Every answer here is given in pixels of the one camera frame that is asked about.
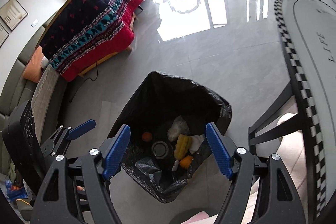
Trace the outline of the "red bottle cap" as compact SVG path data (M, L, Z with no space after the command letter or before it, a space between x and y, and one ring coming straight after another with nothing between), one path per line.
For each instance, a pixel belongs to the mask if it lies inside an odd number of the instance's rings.
M142 140L143 140L144 142L149 142L149 141L151 141L151 140L152 140L152 134L149 133L149 132L145 132L145 133L143 133L143 134L142 134Z

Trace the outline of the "orange fruit peel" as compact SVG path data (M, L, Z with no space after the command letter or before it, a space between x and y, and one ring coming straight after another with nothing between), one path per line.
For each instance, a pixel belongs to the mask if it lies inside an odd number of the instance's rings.
M189 169L193 160L194 158L191 155L187 155L186 157L184 157L179 161L179 165L184 169Z

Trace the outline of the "yellow sponge brush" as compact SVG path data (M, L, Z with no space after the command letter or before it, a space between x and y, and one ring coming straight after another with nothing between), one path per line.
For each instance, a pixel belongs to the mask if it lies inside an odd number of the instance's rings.
M175 145L175 150L174 150L175 162L172 167L173 172L175 172L178 169L178 166L180 166L179 161L187 156L190 145L191 145L190 136L183 135L183 134L179 135L177 139L177 143Z

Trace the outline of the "white cloth rag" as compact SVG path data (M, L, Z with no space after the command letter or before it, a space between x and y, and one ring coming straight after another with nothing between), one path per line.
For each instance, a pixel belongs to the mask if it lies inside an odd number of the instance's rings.
M193 155L194 153L198 151L198 149L200 148L204 140L205 140L204 134L191 136L191 145L189 148L189 152L191 155Z

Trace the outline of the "black trash bin bag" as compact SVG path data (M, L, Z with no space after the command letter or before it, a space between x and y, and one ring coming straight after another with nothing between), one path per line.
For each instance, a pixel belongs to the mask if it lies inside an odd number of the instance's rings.
M130 127L130 142L122 168L145 191L161 203L176 199L195 171L212 154L207 141L191 155L189 169L173 172L176 135L202 135L214 122L225 134L232 119L230 103L211 89L190 79L153 71L145 77L117 117L108 137L114 137L121 125ZM152 140L144 142L149 132Z

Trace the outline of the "green sofa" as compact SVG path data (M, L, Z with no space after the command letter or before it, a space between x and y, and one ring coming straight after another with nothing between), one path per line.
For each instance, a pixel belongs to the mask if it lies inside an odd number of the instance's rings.
M57 128L59 111L67 83L47 67L37 83L23 77L39 39L51 22L49 18L27 42L17 57L1 92L1 128L4 128L11 112L21 103L30 100L35 121L35 133L43 144Z

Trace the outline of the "orange cushion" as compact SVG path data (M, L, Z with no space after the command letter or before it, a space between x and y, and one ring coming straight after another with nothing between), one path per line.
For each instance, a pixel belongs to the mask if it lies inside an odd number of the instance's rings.
M25 70L23 71L22 77L26 80L32 81L33 83L38 83L42 77L44 68L42 64L44 61L48 61L43 52L42 47L39 46L33 56L31 57L28 65L26 65Z

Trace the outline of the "patterned red blanket sofa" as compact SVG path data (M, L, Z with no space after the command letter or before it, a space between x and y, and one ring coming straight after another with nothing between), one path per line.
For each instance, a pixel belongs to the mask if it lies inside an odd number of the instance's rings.
M65 81L134 40L133 13L142 0L68 0L46 28L39 45Z

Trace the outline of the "framed wall picture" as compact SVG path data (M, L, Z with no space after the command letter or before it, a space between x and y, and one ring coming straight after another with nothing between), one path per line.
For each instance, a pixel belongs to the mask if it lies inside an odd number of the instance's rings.
M9 0L1 7L0 16L6 26L13 31L28 16L28 12L18 0Z

